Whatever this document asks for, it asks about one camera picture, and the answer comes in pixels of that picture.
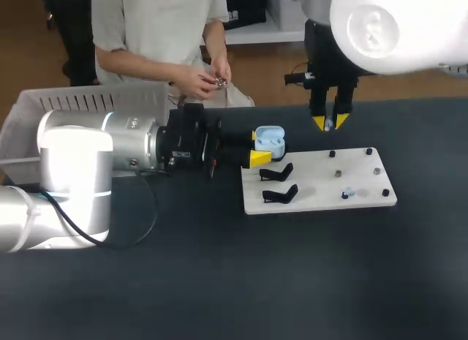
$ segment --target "white basket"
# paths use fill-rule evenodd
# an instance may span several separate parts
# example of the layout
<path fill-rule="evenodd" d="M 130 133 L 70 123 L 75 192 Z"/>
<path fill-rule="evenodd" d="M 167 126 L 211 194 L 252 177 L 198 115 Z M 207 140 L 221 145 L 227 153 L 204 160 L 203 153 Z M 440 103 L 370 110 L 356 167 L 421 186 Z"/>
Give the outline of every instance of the white basket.
<path fill-rule="evenodd" d="M 39 182 L 37 127 L 50 110 L 125 111 L 166 124 L 166 100 L 167 84 L 154 82 L 23 91 L 1 128 L 1 168 L 15 184 Z"/>

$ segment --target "person's hand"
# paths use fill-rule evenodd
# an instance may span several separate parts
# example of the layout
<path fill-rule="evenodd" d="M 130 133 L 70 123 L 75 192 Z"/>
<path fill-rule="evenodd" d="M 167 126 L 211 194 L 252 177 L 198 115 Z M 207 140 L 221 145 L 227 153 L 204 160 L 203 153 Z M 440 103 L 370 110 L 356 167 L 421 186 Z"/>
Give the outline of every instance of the person's hand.
<path fill-rule="evenodd" d="M 224 78 L 227 84 L 231 83 L 231 66 L 229 65 L 226 54 L 211 59 L 210 75 L 215 78 Z"/>
<path fill-rule="evenodd" d="M 187 97 L 208 100 L 213 97 L 217 86 L 215 80 L 204 69 L 179 66 L 175 73 L 174 84 Z"/>

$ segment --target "black table surface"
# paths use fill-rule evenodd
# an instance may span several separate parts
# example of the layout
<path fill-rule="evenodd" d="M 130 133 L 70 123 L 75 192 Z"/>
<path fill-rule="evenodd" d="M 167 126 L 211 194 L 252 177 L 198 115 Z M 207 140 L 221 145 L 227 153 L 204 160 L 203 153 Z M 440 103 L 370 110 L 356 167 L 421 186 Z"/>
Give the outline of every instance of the black table surface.
<path fill-rule="evenodd" d="M 142 245 L 0 256 L 2 339 L 468 339 L 467 99 L 357 104 L 328 134 L 306 107 L 212 113 L 281 125 L 291 151 L 374 146 L 399 202 L 253 217 L 239 169 L 152 178 Z M 109 239 L 152 214 L 116 180 Z"/>

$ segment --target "white shirt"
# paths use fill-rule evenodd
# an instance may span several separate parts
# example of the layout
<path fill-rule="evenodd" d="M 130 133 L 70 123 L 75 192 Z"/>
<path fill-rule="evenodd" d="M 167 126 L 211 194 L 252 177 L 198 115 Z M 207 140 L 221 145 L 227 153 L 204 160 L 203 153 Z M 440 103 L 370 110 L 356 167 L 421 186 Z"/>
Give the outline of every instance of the white shirt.
<path fill-rule="evenodd" d="M 97 47 L 157 62 L 200 63 L 203 29 L 213 20 L 229 20 L 226 0 L 92 0 Z M 96 67 L 103 84 L 135 80 Z"/>

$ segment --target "white board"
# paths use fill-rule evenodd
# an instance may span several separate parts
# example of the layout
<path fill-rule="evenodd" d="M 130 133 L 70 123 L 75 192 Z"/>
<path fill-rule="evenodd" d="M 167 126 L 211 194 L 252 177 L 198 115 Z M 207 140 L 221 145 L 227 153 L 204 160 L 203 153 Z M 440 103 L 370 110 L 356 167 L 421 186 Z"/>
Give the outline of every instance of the white board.
<path fill-rule="evenodd" d="M 298 152 L 287 154 L 281 162 L 272 162 L 265 169 L 282 172 L 288 163 L 294 170 L 284 183 L 261 181 L 260 168 L 242 170 L 244 208 L 247 214 L 280 214 L 305 211 L 341 210 L 349 208 L 370 208 L 394 206 L 396 194 L 390 183 L 378 151 L 366 155 L 367 148 L 330 151 Z M 374 174 L 376 168 L 380 174 Z M 286 193 L 297 184 L 299 193 L 288 205 L 265 203 L 263 191 Z M 354 196 L 346 200 L 341 196 L 351 188 Z M 384 189 L 390 194 L 383 196 Z"/>

